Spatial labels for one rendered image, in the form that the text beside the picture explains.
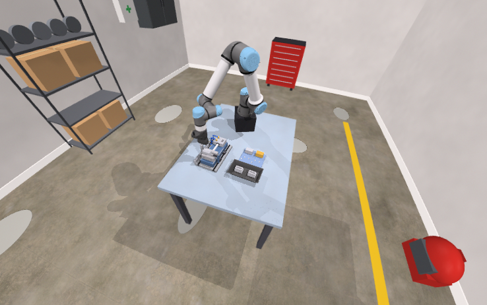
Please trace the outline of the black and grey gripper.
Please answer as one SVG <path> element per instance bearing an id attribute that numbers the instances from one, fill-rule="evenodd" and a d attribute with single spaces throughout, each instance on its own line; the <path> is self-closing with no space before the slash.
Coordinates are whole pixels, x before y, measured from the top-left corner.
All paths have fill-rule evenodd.
<path id="1" fill-rule="evenodd" d="M 197 127 L 195 125 L 195 130 L 194 130 L 194 132 L 191 133 L 191 137 L 197 139 L 197 142 L 200 143 L 201 151 L 203 151 L 203 149 L 204 149 L 203 145 L 207 145 L 209 142 L 209 139 L 207 137 L 207 126 L 206 126 L 206 124 L 202 127 Z"/>

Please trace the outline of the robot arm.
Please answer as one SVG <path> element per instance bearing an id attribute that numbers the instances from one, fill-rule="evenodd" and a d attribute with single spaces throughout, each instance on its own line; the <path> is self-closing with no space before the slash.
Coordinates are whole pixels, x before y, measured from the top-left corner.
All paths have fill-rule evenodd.
<path id="1" fill-rule="evenodd" d="M 193 108 L 193 119 L 197 127 L 206 124 L 206 120 L 222 115 L 222 108 L 211 101 L 219 86 L 224 80 L 230 67 L 238 64 L 240 73 L 243 74 L 246 87 L 240 92 L 240 105 L 238 114 L 242 117 L 250 117 L 262 114 L 267 108 L 267 103 L 260 94 L 256 70 L 260 63 L 257 51 L 240 41 L 229 44 L 220 56 L 221 60 L 216 67 L 204 92 L 197 97 L 199 107 Z"/>

